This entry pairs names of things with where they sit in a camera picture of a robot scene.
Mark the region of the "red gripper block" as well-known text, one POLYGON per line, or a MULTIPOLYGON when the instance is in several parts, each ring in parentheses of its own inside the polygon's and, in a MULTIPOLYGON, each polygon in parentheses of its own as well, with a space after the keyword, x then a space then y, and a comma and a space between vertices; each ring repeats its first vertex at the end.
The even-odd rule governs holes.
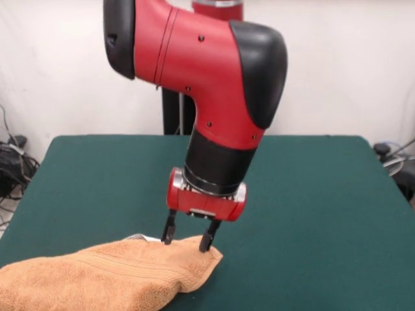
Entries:
POLYGON ((185 214, 202 215, 212 220, 205 230, 199 245, 199 251, 205 253, 210 250, 221 221, 234 222, 243 213, 246 205, 247 186, 240 185, 236 194, 230 197, 216 197, 193 190, 184 190, 169 185, 167 191, 167 206, 170 209, 161 237, 161 242, 171 244, 176 230, 176 214, 180 211, 185 214))

